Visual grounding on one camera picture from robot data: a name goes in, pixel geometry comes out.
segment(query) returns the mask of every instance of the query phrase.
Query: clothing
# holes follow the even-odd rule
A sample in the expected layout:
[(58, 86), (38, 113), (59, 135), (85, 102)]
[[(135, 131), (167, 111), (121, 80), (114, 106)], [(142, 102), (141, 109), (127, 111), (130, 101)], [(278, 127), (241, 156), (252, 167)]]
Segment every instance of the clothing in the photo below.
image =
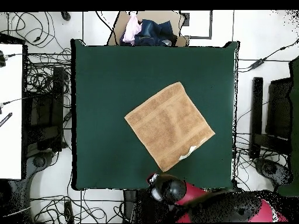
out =
[(132, 15), (131, 19), (127, 23), (126, 31), (124, 32), (122, 41), (134, 45), (135, 35), (141, 31), (141, 26), (142, 24), (138, 24), (136, 15)]
[(171, 22), (157, 24), (152, 20), (142, 20), (141, 31), (135, 35), (135, 46), (167, 46), (163, 41), (176, 43)]

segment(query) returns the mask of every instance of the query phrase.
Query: white desk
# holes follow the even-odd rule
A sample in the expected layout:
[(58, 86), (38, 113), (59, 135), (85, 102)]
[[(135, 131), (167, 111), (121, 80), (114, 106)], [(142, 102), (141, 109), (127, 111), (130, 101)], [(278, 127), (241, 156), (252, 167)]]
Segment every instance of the white desk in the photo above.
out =
[[(22, 53), (22, 45), (0, 44), (5, 54)], [(22, 56), (6, 60), (0, 68), (0, 103), (22, 98)], [(22, 158), (22, 101), (7, 104), (2, 109), (0, 121), (9, 113), (12, 117), (0, 127), (0, 179), (21, 179)]]

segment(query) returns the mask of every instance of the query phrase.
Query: green tabletop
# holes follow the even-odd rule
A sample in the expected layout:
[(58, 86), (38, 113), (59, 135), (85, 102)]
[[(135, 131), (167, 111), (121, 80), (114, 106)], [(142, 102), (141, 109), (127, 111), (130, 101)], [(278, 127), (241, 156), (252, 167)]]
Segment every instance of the green tabletop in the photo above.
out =
[(88, 47), (72, 40), (75, 188), (145, 188), (150, 174), (161, 173), (124, 116), (178, 81), (215, 135), (167, 173), (198, 187), (231, 187), (236, 47)]

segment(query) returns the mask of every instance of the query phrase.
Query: brown towel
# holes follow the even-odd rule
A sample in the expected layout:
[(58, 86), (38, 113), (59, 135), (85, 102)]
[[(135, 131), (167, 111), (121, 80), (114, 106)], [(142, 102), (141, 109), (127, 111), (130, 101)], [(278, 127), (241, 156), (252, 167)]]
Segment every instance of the brown towel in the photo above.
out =
[(163, 172), (215, 134), (180, 82), (150, 97), (125, 119)]

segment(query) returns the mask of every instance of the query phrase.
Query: cardboard box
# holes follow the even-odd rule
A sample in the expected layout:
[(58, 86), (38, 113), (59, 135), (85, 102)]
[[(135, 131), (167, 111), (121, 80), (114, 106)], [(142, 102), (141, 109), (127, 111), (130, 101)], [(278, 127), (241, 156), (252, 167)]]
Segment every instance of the cardboard box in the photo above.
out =
[[(180, 15), (171, 10), (146, 10), (146, 11), (138, 11), (136, 17), (139, 21), (142, 21), (143, 19), (147, 19), (147, 20), (153, 20), (157, 24), (161, 24), (163, 22), (167, 22), (170, 20), (173, 34), (178, 36), (178, 39), (176, 41), (176, 46), (184, 47), (189, 45), (188, 36), (179, 36), (180, 29), (182, 28), (183, 23), (185, 21), (185, 17), (183, 15)], [(115, 46), (116, 45), (115, 38), (117, 43), (119, 43), (120, 37), (121, 35), (123, 35), (130, 18), (131, 18), (130, 15), (128, 15), (125, 11), (119, 12), (113, 28), (115, 37), (114, 37), (114, 33), (112, 32), (108, 39), (107, 45)]]

